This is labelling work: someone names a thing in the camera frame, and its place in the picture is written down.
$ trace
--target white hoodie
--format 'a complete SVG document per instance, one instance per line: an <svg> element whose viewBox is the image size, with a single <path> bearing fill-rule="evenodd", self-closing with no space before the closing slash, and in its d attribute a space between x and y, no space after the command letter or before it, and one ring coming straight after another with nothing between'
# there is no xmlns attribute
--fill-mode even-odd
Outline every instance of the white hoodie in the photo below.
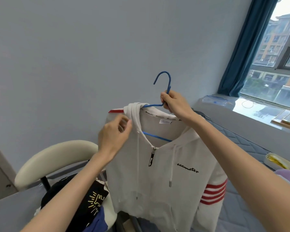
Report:
<svg viewBox="0 0 290 232"><path fill-rule="evenodd" d="M124 113L133 123L129 139L106 167L115 211L150 220L161 232L189 232L191 226L214 231L224 198L224 171L193 129L144 105L132 103L107 117L109 122Z"/></svg>

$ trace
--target yellow graphic print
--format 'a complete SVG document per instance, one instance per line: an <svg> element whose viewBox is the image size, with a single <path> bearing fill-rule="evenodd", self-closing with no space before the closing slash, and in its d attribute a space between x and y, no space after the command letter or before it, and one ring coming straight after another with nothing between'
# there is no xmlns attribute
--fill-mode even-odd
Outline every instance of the yellow graphic print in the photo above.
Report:
<svg viewBox="0 0 290 232"><path fill-rule="evenodd" d="M91 200L89 200L88 202L91 204L88 208L93 208L93 210L91 211L91 213L95 212L94 215L96 215L96 213L98 212L98 208L101 207L101 204L97 201L97 200L101 200L101 202L103 202L104 198L102 195L97 194L96 192L92 192L93 194L90 195L89 197L91 198Z"/></svg>

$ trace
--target forearm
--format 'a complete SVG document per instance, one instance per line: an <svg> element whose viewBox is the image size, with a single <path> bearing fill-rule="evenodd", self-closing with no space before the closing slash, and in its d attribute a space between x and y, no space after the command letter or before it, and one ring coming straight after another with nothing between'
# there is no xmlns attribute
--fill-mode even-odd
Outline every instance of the forearm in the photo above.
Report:
<svg viewBox="0 0 290 232"><path fill-rule="evenodd" d="M290 185L199 115L189 122L263 226L290 231Z"/></svg>
<svg viewBox="0 0 290 232"><path fill-rule="evenodd" d="M66 231L82 199L107 162L104 155L97 152L21 232Z"/></svg>

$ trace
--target hand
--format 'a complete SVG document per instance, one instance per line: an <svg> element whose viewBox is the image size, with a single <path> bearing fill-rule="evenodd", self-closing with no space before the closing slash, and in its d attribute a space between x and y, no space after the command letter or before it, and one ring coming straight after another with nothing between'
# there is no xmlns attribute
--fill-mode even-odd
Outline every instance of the hand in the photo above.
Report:
<svg viewBox="0 0 290 232"><path fill-rule="evenodd" d="M169 94L162 92L160 98L161 102L165 102L163 107L174 113L175 116L185 123L189 122L196 115L180 93L170 90Z"/></svg>
<svg viewBox="0 0 290 232"><path fill-rule="evenodd" d="M132 130L132 120L119 114L105 124L98 135L99 152L110 162L126 142Z"/></svg>

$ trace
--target zipper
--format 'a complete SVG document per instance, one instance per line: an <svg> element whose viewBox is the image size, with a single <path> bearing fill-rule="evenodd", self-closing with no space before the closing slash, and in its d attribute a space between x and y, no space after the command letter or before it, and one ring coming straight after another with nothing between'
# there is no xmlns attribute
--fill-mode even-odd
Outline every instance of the zipper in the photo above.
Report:
<svg viewBox="0 0 290 232"><path fill-rule="evenodd" d="M151 152L151 157L150 157L150 160L149 160L149 165L148 167L150 167L152 165L152 160L154 159L154 155L155 155L155 152L158 148L154 147L152 152Z"/></svg>

